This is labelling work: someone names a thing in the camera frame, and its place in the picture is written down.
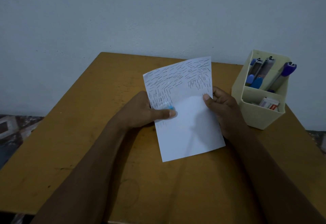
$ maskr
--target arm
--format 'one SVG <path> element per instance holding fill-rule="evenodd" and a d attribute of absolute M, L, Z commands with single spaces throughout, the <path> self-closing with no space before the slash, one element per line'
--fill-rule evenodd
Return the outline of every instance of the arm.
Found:
<path fill-rule="evenodd" d="M 235 99 L 217 87 L 213 93 L 203 99 L 239 154 L 268 223 L 326 223 L 250 131 Z"/>
<path fill-rule="evenodd" d="M 31 223 L 100 223 L 112 165 L 126 132 L 174 115 L 174 110 L 150 109 L 147 93 L 139 92 L 107 123 L 90 150 Z"/>

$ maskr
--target table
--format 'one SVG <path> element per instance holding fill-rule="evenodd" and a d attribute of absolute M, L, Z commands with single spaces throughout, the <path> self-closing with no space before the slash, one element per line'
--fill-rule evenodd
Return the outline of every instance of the table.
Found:
<path fill-rule="evenodd" d="M 0 210 L 35 214 L 137 92 L 142 75 L 180 59 L 100 53 L 0 171 Z M 212 63 L 231 91 L 242 65 Z M 326 216 L 326 160 L 291 110 L 264 131 L 263 145 Z M 155 126 L 128 133 L 118 152 L 104 220 L 122 223 L 262 223 L 232 146 L 162 163 Z"/>

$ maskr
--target person's right hand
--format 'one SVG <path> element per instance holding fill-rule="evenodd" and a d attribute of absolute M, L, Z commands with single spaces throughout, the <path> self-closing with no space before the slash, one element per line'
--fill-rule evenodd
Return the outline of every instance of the person's right hand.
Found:
<path fill-rule="evenodd" d="M 236 100 L 231 95 L 213 87 L 213 99 L 208 94 L 204 94 L 203 99 L 206 106 L 216 114 L 222 135 L 226 139 L 237 139 L 249 130 Z"/>

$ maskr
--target pen holder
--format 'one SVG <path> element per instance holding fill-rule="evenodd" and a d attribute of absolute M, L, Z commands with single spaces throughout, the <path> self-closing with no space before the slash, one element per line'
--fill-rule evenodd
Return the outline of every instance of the pen holder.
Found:
<path fill-rule="evenodd" d="M 263 80 L 263 83 L 259 89 L 245 86 L 249 67 L 252 59 L 261 58 L 266 59 L 272 56 L 275 59 L 275 63 Z M 237 101 L 243 118 L 247 125 L 264 130 L 276 119 L 285 113 L 285 98 L 287 94 L 288 79 L 280 86 L 275 92 L 267 92 L 266 89 L 268 84 L 278 74 L 279 69 L 283 67 L 286 62 L 290 62 L 289 57 L 269 53 L 265 51 L 252 50 L 245 64 L 243 65 L 237 79 L 232 86 L 231 95 Z M 264 107 L 258 106 L 263 98 L 269 97 L 279 101 L 278 111 L 270 110 Z"/>

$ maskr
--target white sheet of paper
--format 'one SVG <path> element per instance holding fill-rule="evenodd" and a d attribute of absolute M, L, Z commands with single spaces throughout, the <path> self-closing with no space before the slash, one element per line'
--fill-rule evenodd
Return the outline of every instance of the white sheet of paper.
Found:
<path fill-rule="evenodd" d="M 177 111 L 172 119 L 155 121 L 163 162 L 225 146 L 216 116 L 202 100 L 205 93 L 213 97 L 211 71 L 211 57 L 202 57 L 143 75 L 151 107 Z"/>

